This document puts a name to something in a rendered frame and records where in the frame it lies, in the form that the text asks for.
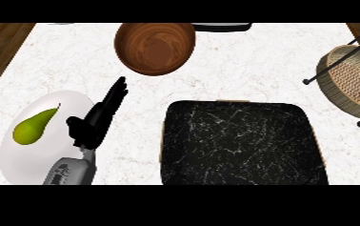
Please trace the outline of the black marble tray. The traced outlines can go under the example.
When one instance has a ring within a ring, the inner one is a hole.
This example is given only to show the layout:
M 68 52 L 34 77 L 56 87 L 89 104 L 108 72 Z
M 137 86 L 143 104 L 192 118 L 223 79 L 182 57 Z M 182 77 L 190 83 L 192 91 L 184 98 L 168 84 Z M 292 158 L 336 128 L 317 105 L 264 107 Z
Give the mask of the black marble tray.
M 285 103 L 176 101 L 165 112 L 165 185 L 325 185 L 303 109 Z

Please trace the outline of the brown wooden panel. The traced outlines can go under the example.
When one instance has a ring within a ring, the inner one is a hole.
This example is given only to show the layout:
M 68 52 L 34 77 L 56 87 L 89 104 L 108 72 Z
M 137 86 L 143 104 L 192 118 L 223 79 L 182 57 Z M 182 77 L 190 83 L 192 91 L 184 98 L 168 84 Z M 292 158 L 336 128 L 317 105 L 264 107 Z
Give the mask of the brown wooden panel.
M 34 27 L 34 23 L 0 23 L 0 75 Z

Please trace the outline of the brown wooden bowl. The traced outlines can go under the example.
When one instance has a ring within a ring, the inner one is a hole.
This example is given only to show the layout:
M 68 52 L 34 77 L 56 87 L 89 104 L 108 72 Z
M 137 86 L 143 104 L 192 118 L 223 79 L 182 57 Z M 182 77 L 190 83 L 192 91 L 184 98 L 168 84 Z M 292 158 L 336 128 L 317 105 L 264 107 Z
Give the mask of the brown wooden bowl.
M 195 50 L 190 23 L 124 23 L 114 38 L 123 64 L 137 73 L 158 76 L 174 72 Z

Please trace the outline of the wicker tiered basket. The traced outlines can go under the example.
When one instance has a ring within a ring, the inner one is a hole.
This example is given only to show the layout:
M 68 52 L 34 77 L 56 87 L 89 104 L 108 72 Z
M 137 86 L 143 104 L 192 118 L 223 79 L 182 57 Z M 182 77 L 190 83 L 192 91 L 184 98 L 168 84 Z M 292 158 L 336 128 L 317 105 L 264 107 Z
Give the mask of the wicker tiered basket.
M 303 80 L 304 85 L 317 83 L 320 91 L 335 107 L 359 118 L 360 127 L 360 40 L 357 36 L 319 59 L 316 74 Z

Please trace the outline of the white plate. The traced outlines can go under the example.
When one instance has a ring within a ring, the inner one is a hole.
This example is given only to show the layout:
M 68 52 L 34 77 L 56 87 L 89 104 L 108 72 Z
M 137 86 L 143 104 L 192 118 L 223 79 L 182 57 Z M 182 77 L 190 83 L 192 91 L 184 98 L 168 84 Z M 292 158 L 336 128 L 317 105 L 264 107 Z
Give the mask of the white plate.
M 35 143 L 19 145 L 13 140 L 15 126 L 40 112 L 58 108 Z M 83 118 L 93 108 L 93 101 L 80 92 L 59 91 L 46 94 L 22 110 L 4 134 L 0 145 L 0 172 L 12 184 L 44 183 L 52 165 L 62 157 L 81 158 L 83 154 L 69 137 L 66 119 Z

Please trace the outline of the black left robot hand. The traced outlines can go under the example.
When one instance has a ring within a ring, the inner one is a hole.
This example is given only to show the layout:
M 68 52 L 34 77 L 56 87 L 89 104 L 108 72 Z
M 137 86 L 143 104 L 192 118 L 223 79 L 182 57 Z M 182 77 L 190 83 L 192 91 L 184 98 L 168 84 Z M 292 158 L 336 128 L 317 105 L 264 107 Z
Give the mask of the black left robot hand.
M 71 116 L 66 119 L 69 137 L 80 149 L 96 150 L 103 143 L 112 117 L 128 93 L 125 77 L 121 76 L 106 93 L 105 99 L 89 111 L 84 118 Z

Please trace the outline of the green pear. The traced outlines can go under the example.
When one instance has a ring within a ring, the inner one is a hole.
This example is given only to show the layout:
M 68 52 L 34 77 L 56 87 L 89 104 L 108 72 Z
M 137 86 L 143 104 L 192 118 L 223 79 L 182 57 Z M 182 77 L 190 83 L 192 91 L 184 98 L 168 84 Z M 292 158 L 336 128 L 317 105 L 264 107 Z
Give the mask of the green pear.
M 13 129 L 13 141 L 16 144 L 31 145 L 40 140 L 46 125 L 58 110 L 59 107 L 44 110 L 16 124 Z

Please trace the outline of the dark flat appliance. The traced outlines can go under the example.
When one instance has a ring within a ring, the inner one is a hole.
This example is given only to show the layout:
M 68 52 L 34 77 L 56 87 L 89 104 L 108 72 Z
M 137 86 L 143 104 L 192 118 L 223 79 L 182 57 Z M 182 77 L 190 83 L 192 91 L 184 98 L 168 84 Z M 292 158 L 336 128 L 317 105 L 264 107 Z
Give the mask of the dark flat appliance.
M 232 32 L 232 31 L 246 31 L 252 24 L 251 23 L 193 23 L 195 29 L 198 31 L 211 32 Z

